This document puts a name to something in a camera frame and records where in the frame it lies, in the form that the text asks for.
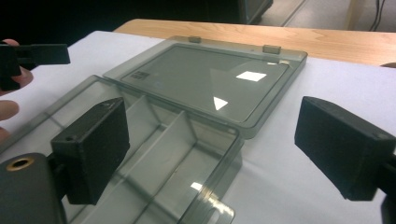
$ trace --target black cable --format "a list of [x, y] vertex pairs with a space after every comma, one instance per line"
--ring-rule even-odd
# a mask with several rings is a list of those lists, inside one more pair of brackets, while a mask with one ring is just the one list
[[373, 31], [373, 29], [374, 29], [374, 27], [375, 27], [375, 25], [376, 25], [376, 22], [378, 21], [378, 15], [379, 15], [379, 0], [376, 0], [376, 1], [375, 1], [375, 9], [376, 9], [376, 12], [375, 12], [375, 20], [374, 20], [372, 26], [370, 27], [370, 30], [369, 30], [369, 31]]
[[381, 22], [382, 10], [384, 9], [384, 3], [385, 3], [385, 0], [382, 0], [382, 5], [381, 5], [381, 8], [379, 9], [378, 22], [376, 23], [376, 26], [375, 26], [375, 28], [374, 28], [374, 31], [376, 31], [376, 29], [378, 28], [379, 23]]
[[375, 20], [372, 24], [372, 26], [370, 27], [370, 31], [376, 31], [376, 29], [378, 28], [379, 23], [381, 22], [382, 19], [382, 11], [384, 9], [384, 4], [385, 4], [385, 0], [382, 0], [382, 2], [380, 3], [380, 0], [376, 0], [375, 1], [375, 8], [376, 8], [376, 12], [375, 12]]

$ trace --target dark background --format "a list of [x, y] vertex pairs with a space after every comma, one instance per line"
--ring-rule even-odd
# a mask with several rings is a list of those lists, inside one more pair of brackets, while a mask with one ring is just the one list
[[[0, 6], [0, 39], [21, 44], [72, 45], [89, 33], [113, 31], [133, 19], [248, 23], [241, 0], [5, 0]], [[272, 0], [261, 2], [264, 12]]]

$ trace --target screw hole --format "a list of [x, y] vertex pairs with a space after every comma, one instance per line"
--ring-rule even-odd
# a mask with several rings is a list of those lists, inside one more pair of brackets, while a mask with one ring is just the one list
[[30, 166], [35, 160], [30, 157], [20, 158], [18, 160], [13, 161], [7, 166], [8, 171], [19, 171], [25, 167]]

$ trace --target lid hinge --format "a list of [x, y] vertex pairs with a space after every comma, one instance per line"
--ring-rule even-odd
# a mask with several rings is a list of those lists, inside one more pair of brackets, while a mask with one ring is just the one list
[[200, 36], [189, 36], [189, 42], [194, 44], [200, 44], [202, 41]]
[[262, 52], [270, 53], [270, 54], [279, 54], [281, 47], [279, 46], [271, 46], [271, 45], [264, 45], [262, 47]]

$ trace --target white table surface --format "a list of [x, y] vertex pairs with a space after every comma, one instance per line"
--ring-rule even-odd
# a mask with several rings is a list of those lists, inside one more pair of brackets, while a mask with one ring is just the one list
[[[161, 42], [161, 39], [94, 32], [69, 48], [71, 63], [44, 65], [20, 91], [0, 97], [18, 102], [20, 113], [0, 126], [12, 133], [77, 84]], [[371, 202], [344, 200], [330, 180], [294, 145], [303, 96], [331, 101], [396, 135], [396, 69], [308, 58], [273, 114], [242, 147], [243, 166], [223, 202], [233, 223], [381, 223], [378, 191]], [[29, 152], [6, 151], [0, 161]]]

